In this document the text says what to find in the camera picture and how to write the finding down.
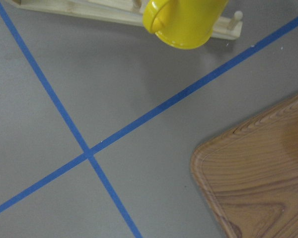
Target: table surface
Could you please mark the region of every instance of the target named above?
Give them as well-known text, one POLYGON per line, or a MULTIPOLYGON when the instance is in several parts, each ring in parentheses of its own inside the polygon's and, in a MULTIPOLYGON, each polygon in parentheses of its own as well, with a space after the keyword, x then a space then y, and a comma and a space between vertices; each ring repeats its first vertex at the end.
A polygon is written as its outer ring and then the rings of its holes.
POLYGON ((190 158, 298 92, 298 0, 230 1, 240 39, 191 51, 0 2, 0 238, 223 238, 190 158))

